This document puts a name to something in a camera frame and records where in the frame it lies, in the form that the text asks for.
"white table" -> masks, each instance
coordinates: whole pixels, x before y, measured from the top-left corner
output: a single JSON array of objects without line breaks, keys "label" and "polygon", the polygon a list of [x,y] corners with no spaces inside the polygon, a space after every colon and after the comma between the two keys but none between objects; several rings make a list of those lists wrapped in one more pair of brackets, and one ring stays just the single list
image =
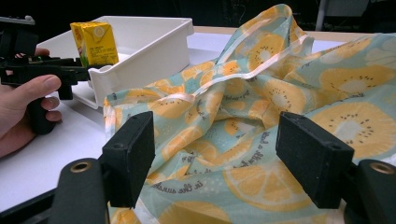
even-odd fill
[{"label": "white table", "polygon": [[[203,31],[188,36],[191,65],[219,56],[230,34]],[[343,42],[315,41],[313,51]],[[0,212],[54,189],[67,163],[98,158],[106,143],[102,108],[92,109],[76,100],[62,101],[63,122],[38,136],[23,150],[0,159]]]}]

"yellow package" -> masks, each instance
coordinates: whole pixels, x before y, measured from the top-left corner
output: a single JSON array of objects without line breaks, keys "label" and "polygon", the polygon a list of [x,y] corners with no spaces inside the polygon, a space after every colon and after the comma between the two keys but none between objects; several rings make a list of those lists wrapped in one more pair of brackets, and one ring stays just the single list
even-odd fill
[{"label": "yellow package", "polygon": [[110,24],[100,21],[72,22],[70,27],[84,67],[119,61]]}]

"white plastic bin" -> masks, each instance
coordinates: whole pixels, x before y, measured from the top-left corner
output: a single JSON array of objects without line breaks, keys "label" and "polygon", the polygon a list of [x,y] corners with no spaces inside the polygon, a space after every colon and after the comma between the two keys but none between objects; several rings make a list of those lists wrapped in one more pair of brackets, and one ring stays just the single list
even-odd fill
[{"label": "white plastic bin", "polygon": [[[193,34],[192,19],[104,16],[96,21],[111,24],[120,61],[90,69],[91,83],[72,87],[74,98],[92,108],[103,106],[113,92],[144,87],[190,63],[187,36]],[[79,57],[71,31],[38,46],[49,49],[52,57]]]}]

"fabric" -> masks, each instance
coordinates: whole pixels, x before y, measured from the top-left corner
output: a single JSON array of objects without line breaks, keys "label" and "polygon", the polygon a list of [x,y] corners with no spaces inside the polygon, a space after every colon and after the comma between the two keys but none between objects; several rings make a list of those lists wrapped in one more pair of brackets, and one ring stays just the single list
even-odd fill
[{"label": "fabric", "polygon": [[395,163],[396,36],[312,54],[286,5],[239,27],[212,61],[105,99],[107,137],[154,113],[156,157],[135,210],[113,223],[343,223],[318,209],[276,155],[280,111],[305,115],[355,149]]}]

